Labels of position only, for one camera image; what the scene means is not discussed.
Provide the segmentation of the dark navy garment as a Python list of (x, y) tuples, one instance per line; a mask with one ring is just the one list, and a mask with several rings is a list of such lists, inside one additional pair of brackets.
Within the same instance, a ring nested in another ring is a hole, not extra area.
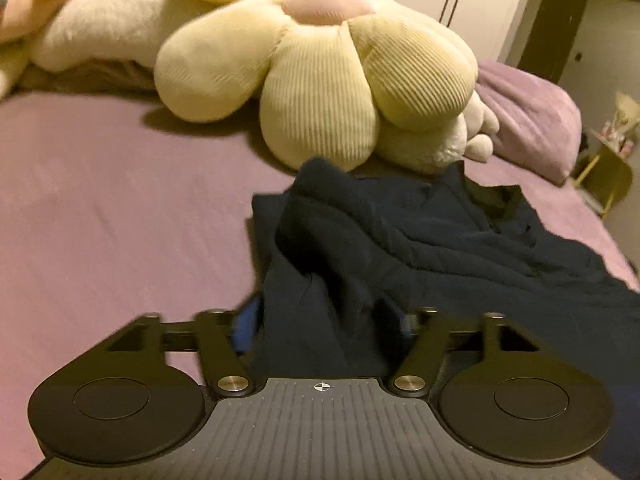
[(592, 249), (549, 232), (520, 188), (485, 188), (462, 164), (424, 183), (314, 159), (252, 207), (264, 300), (254, 374), (382, 376), (408, 351), (409, 316), (497, 311), (608, 386), (600, 460), (638, 477), (639, 296)]

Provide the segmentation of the beige plush bunny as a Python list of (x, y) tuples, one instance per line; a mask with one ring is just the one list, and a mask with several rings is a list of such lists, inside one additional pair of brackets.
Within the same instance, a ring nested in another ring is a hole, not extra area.
[(401, 130), (383, 120), (375, 153), (417, 174), (438, 174), (463, 157), (487, 162), (498, 130), (496, 114), (473, 91), (460, 115), (423, 132)]

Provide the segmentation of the purple pillow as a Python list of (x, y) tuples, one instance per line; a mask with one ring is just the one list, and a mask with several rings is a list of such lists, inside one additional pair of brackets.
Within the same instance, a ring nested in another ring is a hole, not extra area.
[(476, 92), (496, 115), (494, 153), (561, 185), (572, 172), (582, 140), (582, 115), (559, 86), (496, 61), (478, 64)]

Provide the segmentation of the yellow side table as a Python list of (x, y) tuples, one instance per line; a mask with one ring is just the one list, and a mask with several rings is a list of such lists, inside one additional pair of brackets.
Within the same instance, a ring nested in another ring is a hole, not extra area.
[(585, 149), (576, 162), (574, 188), (602, 220), (623, 200), (634, 182), (634, 172), (616, 147), (593, 130), (582, 134)]

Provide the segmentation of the yellow flower plush pillow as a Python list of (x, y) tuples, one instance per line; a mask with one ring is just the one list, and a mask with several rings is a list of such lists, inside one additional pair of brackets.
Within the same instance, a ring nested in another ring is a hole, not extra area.
[(224, 119), (258, 99), (273, 156), (344, 170), (375, 153), (381, 122), (423, 132), (451, 122), (478, 76), (470, 47), (394, 0), (202, 0), (154, 66), (155, 88), (187, 122)]

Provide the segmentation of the cream wrapped flower bouquet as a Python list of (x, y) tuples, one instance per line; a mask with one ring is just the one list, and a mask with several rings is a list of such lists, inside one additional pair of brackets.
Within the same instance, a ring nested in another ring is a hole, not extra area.
[(639, 125), (639, 102), (632, 96), (617, 91), (613, 119), (603, 130), (606, 143), (619, 154), (627, 156), (626, 145), (632, 142), (634, 130)]

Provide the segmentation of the white fluffy plush toy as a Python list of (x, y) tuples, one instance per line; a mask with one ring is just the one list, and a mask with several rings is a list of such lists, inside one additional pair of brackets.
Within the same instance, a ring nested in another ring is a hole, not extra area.
[(213, 8), (201, 0), (68, 0), (40, 30), (30, 59), (50, 73), (92, 60), (152, 68), (175, 30)]

